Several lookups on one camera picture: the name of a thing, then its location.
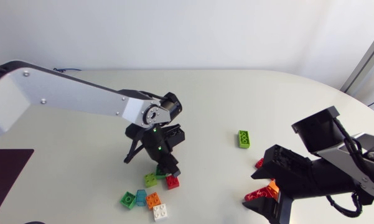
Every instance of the green lego brick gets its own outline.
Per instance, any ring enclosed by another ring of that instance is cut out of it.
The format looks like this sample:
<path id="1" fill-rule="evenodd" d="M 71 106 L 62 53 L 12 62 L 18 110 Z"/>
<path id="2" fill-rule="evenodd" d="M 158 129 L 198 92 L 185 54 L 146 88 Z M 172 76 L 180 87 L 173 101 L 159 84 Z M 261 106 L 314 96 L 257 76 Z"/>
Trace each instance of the green lego brick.
<path id="1" fill-rule="evenodd" d="M 238 132 L 239 147 L 247 149 L 250 146 L 249 133 L 247 131 Z"/>
<path id="2" fill-rule="evenodd" d="M 152 187 L 157 184 L 157 180 L 154 173 L 150 173 L 144 176 L 145 186 Z"/>
<path id="3" fill-rule="evenodd" d="M 161 180 L 161 179 L 165 179 L 167 177 L 167 174 L 163 172 L 158 166 L 156 166 L 155 176 L 156 176 L 156 179 Z"/>
<path id="4" fill-rule="evenodd" d="M 136 204 L 136 196 L 133 195 L 130 192 L 126 192 L 122 199 L 120 200 L 120 203 L 129 209 L 132 209 L 134 205 Z"/>

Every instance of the white wall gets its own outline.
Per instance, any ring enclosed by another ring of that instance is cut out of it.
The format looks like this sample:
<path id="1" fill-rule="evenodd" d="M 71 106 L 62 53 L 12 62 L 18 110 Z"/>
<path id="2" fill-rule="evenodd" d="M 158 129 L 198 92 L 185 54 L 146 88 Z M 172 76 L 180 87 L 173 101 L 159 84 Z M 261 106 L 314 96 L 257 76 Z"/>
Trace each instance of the white wall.
<path id="1" fill-rule="evenodd" d="M 0 64 L 257 68 L 340 88 L 374 39 L 374 0 L 0 0 Z"/>

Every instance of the table surface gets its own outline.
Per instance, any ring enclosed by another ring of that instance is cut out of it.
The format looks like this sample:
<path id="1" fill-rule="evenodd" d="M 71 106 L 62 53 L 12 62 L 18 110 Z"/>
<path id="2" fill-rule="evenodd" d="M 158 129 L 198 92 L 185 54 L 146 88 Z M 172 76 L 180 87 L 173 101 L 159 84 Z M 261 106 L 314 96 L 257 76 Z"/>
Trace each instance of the table surface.
<path id="1" fill-rule="evenodd" d="M 291 125 L 329 106 L 350 134 L 374 135 L 374 111 L 336 89 L 281 72 L 264 70 L 122 70 L 72 73 L 115 90 L 165 95 L 183 105 L 173 121 L 186 140 L 174 148 L 180 187 L 160 181 L 146 189 L 166 203 L 167 223 L 268 223 L 246 209 L 244 196 L 269 180 L 253 180 L 255 163 L 274 144 L 315 159 Z M 123 163 L 131 144 L 129 123 L 118 117 L 33 106 L 0 136 L 0 148 L 33 148 L 0 208 L 0 223 L 154 223 L 147 207 L 119 204 L 126 192 L 145 189 L 143 176 L 156 163 L 142 151 Z M 237 147 L 238 130 L 250 134 L 249 149 Z M 349 194 L 336 201 L 353 209 Z M 374 223 L 374 203 L 347 218 L 325 197 L 296 200 L 291 223 Z"/>

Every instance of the light green lego brick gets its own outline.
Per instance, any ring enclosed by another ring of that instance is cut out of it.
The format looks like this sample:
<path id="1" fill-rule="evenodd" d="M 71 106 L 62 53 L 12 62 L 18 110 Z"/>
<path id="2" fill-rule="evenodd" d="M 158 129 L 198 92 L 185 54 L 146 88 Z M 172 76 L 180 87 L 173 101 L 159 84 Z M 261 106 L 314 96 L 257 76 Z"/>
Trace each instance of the light green lego brick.
<path id="1" fill-rule="evenodd" d="M 157 184 L 157 180 L 154 173 L 150 173 L 144 176 L 145 186 L 152 187 Z"/>
<path id="2" fill-rule="evenodd" d="M 249 133 L 247 131 L 238 132 L 239 147 L 247 149 L 250 146 Z"/>
<path id="3" fill-rule="evenodd" d="M 120 203 L 129 209 L 132 209 L 134 205 L 136 204 L 136 196 L 133 195 L 130 192 L 126 192 L 122 199 L 120 200 Z"/>

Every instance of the white lego brick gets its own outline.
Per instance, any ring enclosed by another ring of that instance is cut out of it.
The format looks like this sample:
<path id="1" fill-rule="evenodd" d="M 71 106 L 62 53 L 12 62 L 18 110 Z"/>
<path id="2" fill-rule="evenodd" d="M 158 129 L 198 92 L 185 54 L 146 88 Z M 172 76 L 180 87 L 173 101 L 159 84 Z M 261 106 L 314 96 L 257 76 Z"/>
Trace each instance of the white lego brick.
<path id="1" fill-rule="evenodd" d="M 153 210 L 154 210 L 155 222 L 159 220 L 164 220 L 167 218 L 166 204 L 156 205 L 154 206 Z"/>

